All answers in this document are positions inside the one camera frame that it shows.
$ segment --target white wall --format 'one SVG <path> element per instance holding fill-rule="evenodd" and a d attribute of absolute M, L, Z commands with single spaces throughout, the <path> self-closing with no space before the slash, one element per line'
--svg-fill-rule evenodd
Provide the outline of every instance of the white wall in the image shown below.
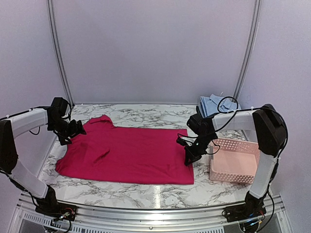
<path fill-rule="evenodd" d="M 311 229 L 311 1 L 266 0 L 239 101 L 274 105 L 288 125 L 289 143 L 273 181 L 295 233 Z"/>
<path fill-rule="evenodd" d="M 52 47 L 46 2 L 0 1 L 0 118 L 64 96 Z M 53 133 L 26 133 L 16 140 L 19 158 L 33 173 L 40 167 Z M 19 197 L 0 175 L 0 231 L 7 232 Z"/>
<path fill-rule="evenodd" d="M 254 0 L 54 1 L 77 103 L 197 103 L 232 95 Z"/>

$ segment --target pink laundry basket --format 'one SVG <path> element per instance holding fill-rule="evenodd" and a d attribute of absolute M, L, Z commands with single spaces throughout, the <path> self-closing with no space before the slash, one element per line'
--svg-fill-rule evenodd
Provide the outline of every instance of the pink laundry basket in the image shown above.
<path fill-rule="evenodd" d="M 259 163 L 258 143 L 218 138 L 219 151 L 210 156 L 209 179 L 231 183 L 253 183 Z"/>

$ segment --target blue towel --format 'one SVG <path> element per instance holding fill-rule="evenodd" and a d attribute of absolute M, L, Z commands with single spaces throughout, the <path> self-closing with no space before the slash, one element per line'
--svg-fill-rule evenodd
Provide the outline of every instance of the blue towel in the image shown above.
<path fill-rule="evenodd" d="M 218 113 L 217 106 L 223 97 L 211 95 L 210 97 L 201 96 L 199 103 L 199 111 L 201 115 L 206 118 L 214 113 Z M 226 99 L 219 106 L 221 112 L 230 112 L 237 109 L 237 104 L 230 99 Z"/>

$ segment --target marble table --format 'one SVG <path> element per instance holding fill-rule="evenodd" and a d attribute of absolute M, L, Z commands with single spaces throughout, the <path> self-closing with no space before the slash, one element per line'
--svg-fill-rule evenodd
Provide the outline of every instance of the marble table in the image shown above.
<path fill-rule="evenodd" d="M 194 105 L 95 104 L 75 106 L 72 118 L 86 123 L 92 117 L 106 114 L 115 126 L 184 129 L 194 113 Z M 187 130 L 188 135 L 195 136 Z M 237 131 L 218 132 L 218 136 L 245 140 Z M 249 185 L 210 181 L 208 155 L 193 164 L 193 185 L 112 183 L 65 177 L 54 169 L 66 149 L 56 140 L 39 175 L 40 180 L 56 190 L 59 200 L 118 208 L 191 208 L 241 201 L 249 189 Z"/>

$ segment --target black wire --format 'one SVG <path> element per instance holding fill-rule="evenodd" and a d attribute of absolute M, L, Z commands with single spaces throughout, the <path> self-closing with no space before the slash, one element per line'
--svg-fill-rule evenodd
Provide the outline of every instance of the black wire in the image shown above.
<path fill-rule="evenodd" d="M 38 205 L 35 203 L 35 199 L 34 199 L 33 195 L 32 195 L 30 192 L 28 192 L 28 193 L 30 194 L 31 200 L 33 200 L 33 204 L 35 205 L 35 207 L 40 208 L 40 206 L 38 206 Z"/>
<path fill-rule="evenodd" d="M 0 118 L 0 120 L 6 120 L 6 119 L 8 119 L 10 117 L 15 117 L 15 116 L 18 116 L 18 115 L 21 115 L 21 114 L 24 114 L 24 113 L 28 113 L 28 112 L 29 112 L 29 110 L 24 111 L 24 112 L 20 112 L 20 113 L 15 113 L 15 114 L 9 115 L 9 117 Z"/>
<path fill-rule="evenodd" d="M 226 97 L 222 98 L 222 99 L 220 100 L 220 102 L 218 103 L 218 105 L 217 105 L 217 111 L 218 111 L 219 113 L 226 113 L 226 112 L 221 112 L 221 111 L 219 110 L 220 104 L 221 104 L 225 99 L 233 99 L 233 100 L 237 103 L 237 109 L 236 109 L 236 110 L 239 109 L 239 103 L 238 103 L 238 101 L 237 101 L 234 97 L 232 97 L 232 96 L 226 96 Z"/>
<path fill-rule="evenodd" d="M 225 99 L 228 99 L 228 98 L 233 99 L 233 100 L 237 103 L 236 111 L 235 111 L 235 113 L 232 115 L 232 117 L 226 122 L 226 124 L 224 124 L 220 129 L 216 130 L 215 133 L 218 132 L 218 131 L 220 131 L 220 130 L 222 130 L 224 127 L 226 127 L 227 124 L 229 124 L 229 122 L 230 122 L 230 121 L 235 117 L 235 115 L 238 113 L 237 110 L 238 110 L 238 108 L 239 108 L 239 103 L 238 103 L 238 101 L 237 101 L 234 97 L 231 97 L 231 96 L 226 96 L 226 97 L 224 97 L 224 98 L 222 98 L 222 99 L 220 100 L 220 102 L 219 102 L 218 105 L 217 105 L 217 111 L 218 111 L 219 113 L 226 114 L 226 112 L 221 112 L 221 111 L 219 110 L 219 107 L 220 107 L 220 104 L 221 104 Z"/>
<path fill-rule="evenodd" d="M 267 195 L 267 193 L 269 192 L 269 188 L 270 188 L 270 183 L 268 184 L 267 191 L 265 192 L 263 196 Z M 252 214 L 257 213 L 258 209 L 261 207 L 262 204 L 263 204 L 263 199 L 259 202 L 258 207 L 253 211 Z"/>
<path fill-rule="evenodd" d="M 219 150 L 220 150 L 220 146 L 215 144 L 214 141 L 212 140 L 212 143 L 218 147 L 218 150 L 216 152 L 213 152 L 213 153 L 207 153 L 208 155 L 213 155 L 213 154 L 216 154 Z"/>
<path fill-rule="evenodd" d="M 71 221 L 69 218 L 65 218 L 65 219 L 67 219 L 69 221 L 69 227 L 68 227 L 67 231 L 65 231 L 63 233 L 68 233 L 71 230 Z"/>
<path fill-rule="evenodd" d="M 196 136 L 196 137 L 190 137 L 190 136 L 186 136 L 186 135 L 183 135 L 183 134 L 180 134 L 180 133 L 178 133 L 177 136 L 178 136 L 179 138 L 181 138 L 181 137 L 198 138 L 198 136 Z"/>
<path fill-rule="evenodd" d="M 193 142 L 191 142 L 191 141 L 188 141 L 188 140 L 186 140 L 186 139 L 183 139 L 183 138 L 181 138 L 183 141 L 185 141 L 185 142 L 189 142 L 189 143 L 191 143 L 191 144 L 193 144 Z"/>
<path fill-rule="evenodd" d="M 267 226 L 268 225 L 268 223 L 271 221 L 271 219 L 272 219 L 272 217 L 273 217 L 273 214 L 274 214 L 274 210 L 275 210 L 275 204 L 274 204 L 274 200 L 273 200 L 273 198 L 272 198 L 272 196 L 271 196 L 271 194 L 270 194 L 270 192 L 268 192 L 268 195 L 269 195 L 269 197 L 271 198 L 271 201 L 272 201 L 272 205 L 273 205 L 273 210 L 272 210 L 272 214 L 271 214 L 271 216 L 270 216 L 270 218 L 269 218 L 269 220 L 262 226 L 262 228 L 260 228 L 257 232 L 260 232 L 265 226 Z"/>
<path fill-rule="evenodd" d="M 31 134 L 33 134 L 33 135 L 38 135 L 39 133 L 40 133 L 40 126 L 39 126 L 39 130 L 38 130 L 38 132 L 37 133 L 34 133 L 34 132 L 32 132 L 31 130 L 29 130 L 29 132 L 31 133 Z"/>
<path fill-rule="evenodd" d="M 62 118 L 63 120 L 66 120 L 66 119 L 69 119 L 70 120 L 70 118 L 71 118 L 71 113 L 72 113 L 72 106 L 71 106 L 71 104 L 68 102 L 68 105 L 69 105 L 69 108 L 70 108 L 70 113 L 68 113 L 68 116 L 67 117 L 65 117 L 65 118 Z"/>

